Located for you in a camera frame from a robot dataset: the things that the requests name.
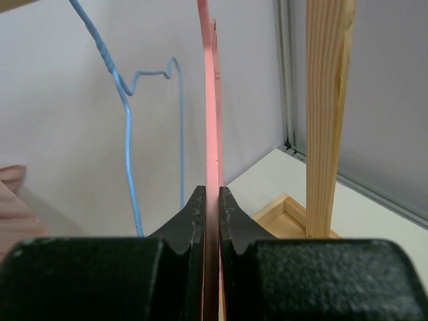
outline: wall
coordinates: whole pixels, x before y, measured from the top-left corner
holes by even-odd
[[[306,2],[296,4],[298,137],[306,145]],[[357,1],[339,167],[428,218],[426,0]]]
[[[204,65],[196,1],[82,0],[126,80],[176,56],[185,77],[186,197],[205,183]],[[225,176],[283,142],[271,1],[211,1],[217,18]],[[68,1],[0,15],[0,162],[27,165],[21,198],[53,235],[134,235],[124,111]],[[145,233],[179,209],[178,82],[139,82],[133,162]]]

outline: wooden post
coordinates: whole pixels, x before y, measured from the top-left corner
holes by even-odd
[[[332,219],[355,0],[307,0],[306,236],[328,237]]]

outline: gray wall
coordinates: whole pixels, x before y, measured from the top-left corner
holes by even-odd
[[[217,18],[225,177],[283,143],[271,1],[210,1]],[[204,64],[196,1],[82,0],[126,80],[176,56],[185,77],[186,197],[205,184]],[[124,111],[68,1],[0,15],[0,163],[28,166],[21,198],[51,234],[134,235]],[[130,99],[145,233],[179,209],[178,81],[143,78]]]
[[[306,2],[296,4],[298,137],[306,143]],[[340,168],[428,217],[428,2],[357,1]]]

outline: black plastic part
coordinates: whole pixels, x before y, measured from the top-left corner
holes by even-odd
[[[23,241],[0,269],[0,320],[200,320],[205,188],[147,238]]]
[[[226,187],[219,209],[227,320],[428,320],[427,296],[398,245],[273,240]]]

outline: metal frame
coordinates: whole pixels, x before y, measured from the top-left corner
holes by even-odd
[[[298,144],[296,99],[296,54],[294,11],[296,0],[274,0],[278,37],[278,55],[281,68],[282,114],[284,124],[284,145],[279,149],[306,162],[306,151]],[[410,205],[393,199],[390,195],[358,180],[356,177],[338,171],[338,181],[372,201],[428,229],[428,219]]]

